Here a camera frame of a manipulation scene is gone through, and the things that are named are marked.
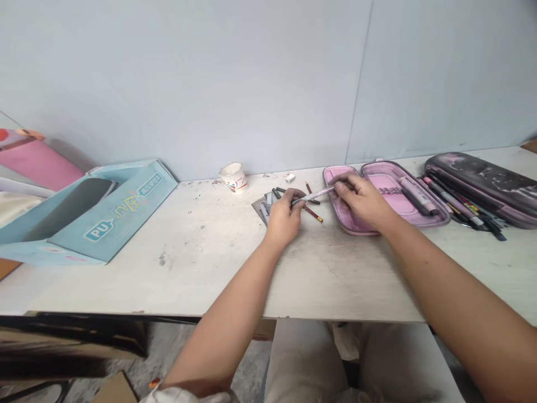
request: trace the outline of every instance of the table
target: table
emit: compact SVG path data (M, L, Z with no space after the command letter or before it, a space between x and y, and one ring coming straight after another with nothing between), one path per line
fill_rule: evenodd
M519 147L469 152L537 179L537 154ZM396 160L412 174L427 157ZM322 168L291 171L294 187L323 187ZM218 180L182 182L106 266L24 264L0 282L0 314L32 312L201 316L262 240L251 207L286 187L287 172L252 175L232 194ZM275 271L265 317L420 322L423 316L382 237L344 233L328 197L302 215L298 238ZM508 241L456 223L424 234L537 325L537 231L508 228Z

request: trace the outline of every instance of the pants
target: pants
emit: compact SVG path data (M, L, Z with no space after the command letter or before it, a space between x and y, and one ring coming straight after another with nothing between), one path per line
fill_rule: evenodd
M265 403L464 402L423 324L348 324L359 341L360 392L349 388L331 325L278 319Z

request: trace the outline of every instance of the person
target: person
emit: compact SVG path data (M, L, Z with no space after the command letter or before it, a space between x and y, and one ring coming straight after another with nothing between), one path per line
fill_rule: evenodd
M401 218L371 183L344 175L336 192L388 241L427 322L490 402L537 401L537 332ZM271 208L266 235L196 326L150 402L238 402L230 389L265 306L274 267L300 227L304 193ZM359 390L349 388L325 322L278 319L265 402L464 401L425 324L356 324Z

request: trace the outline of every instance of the white sleeve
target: white sleeve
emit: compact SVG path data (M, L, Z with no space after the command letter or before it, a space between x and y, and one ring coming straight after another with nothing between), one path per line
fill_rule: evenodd
M216 395L198 399L192 393L178 387L170 387L164 390L156 387L140 403L239 403L239 400L233 391L217 393Z

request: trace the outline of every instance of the white paper cup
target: white paper cup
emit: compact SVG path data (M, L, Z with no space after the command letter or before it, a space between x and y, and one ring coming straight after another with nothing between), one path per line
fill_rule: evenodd
M246 176L242 171L242 164L240 162L232 162L223 167L219 175L233 193L244 193L248 189Z

